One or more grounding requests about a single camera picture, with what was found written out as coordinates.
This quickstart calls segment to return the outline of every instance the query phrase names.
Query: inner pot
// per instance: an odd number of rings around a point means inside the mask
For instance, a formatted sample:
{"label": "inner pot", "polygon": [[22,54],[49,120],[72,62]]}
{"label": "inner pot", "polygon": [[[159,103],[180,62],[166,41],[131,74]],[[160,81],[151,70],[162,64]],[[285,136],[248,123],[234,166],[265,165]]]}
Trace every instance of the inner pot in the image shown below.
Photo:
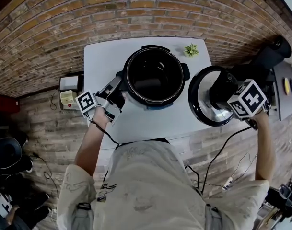
{"label": "inner pot", "polygon": [[128,83],[141,98],[165,101],[180,91],[184,77],[180,62],[165,50],[148,48],[133,56]]}

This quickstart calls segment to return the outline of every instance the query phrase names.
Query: power plug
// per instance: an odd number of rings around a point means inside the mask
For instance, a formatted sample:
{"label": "power plug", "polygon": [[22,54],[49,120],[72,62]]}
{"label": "power plug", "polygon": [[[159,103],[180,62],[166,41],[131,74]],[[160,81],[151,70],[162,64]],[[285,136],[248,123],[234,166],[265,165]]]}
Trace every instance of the power plug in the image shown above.
{"label": "power plug", "polygon": [[230,188],[230,184],[233,182],[232,177],[229,177],[228,180],[225,182],[225,184],[223,185],[223,190],[227,191]]}

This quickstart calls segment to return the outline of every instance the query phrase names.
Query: shirt sleeve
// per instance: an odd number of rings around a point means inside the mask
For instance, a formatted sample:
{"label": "shirt sleeve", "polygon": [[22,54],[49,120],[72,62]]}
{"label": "shirt sleeve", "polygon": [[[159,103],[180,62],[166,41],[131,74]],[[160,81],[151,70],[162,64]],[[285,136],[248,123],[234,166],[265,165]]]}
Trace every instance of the shirt sleeve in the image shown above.
{"label": "shirt sleeve", "polygon": [[241,182],[207,202],[229,217],[236,230],[251,230],[268,190],[267,180]]}
{"label": "shirt sleeve", "polygon": [[9,226],[6,219],[0,215],[0,230],[4,230]]}
{"label": "shirt sleeve", "polygon": [[59,229],[73,229],[72,226],[76,225],[76,221],[81,218],[81,215],[77,213],[78,204],[90,204],[95,200],[95,196],[93,178],[81,167],[69,165],[66,169],[57,205],[57,225]]}

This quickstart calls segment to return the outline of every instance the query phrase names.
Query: brick wall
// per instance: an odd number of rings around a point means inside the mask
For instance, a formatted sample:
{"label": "brick wall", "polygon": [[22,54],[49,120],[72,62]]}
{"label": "brick wall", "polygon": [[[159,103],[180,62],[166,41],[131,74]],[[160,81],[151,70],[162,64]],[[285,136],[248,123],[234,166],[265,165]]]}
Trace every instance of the brick wall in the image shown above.
{"label": "brick wall", "polygon": [[12,0],[0,11],[0,94],[25,95],[83,70],[86,44],[202,38],[213,65],[230,65],[276,34],[292,45],[281,0]]}

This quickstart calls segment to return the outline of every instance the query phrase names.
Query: small succulent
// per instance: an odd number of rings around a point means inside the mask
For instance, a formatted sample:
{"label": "small succulent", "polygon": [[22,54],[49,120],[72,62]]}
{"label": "small succulent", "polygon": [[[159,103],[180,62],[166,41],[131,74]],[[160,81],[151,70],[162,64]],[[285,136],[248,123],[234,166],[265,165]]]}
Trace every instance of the small succulent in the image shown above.
{"label": "small succulent", "polygon": [[199,51],[197,50],[197,45],[190,44],[190,46],[184,46],[184,54],[188,57],[193,57],[194,55],[198,55]]}

